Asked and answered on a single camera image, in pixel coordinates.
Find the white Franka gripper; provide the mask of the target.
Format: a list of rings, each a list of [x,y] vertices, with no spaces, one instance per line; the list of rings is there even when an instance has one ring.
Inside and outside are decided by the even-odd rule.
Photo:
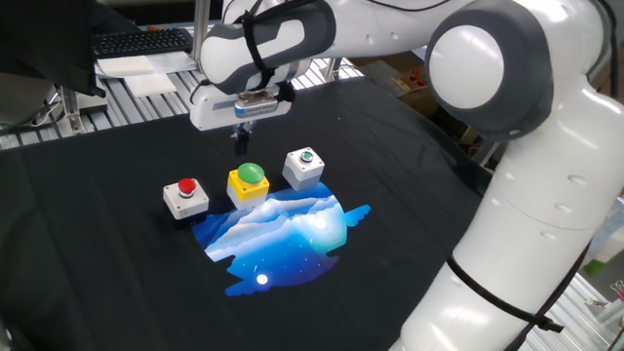
[[[234,154],[241,156],[247,153],[253,121],[285,115],[291,110],[291,102],[277,100],[278,92],[273,87],[259,93],[226,95],[214,85],[200,86],[190,98],[190,121],[203,132],[234,126]]]

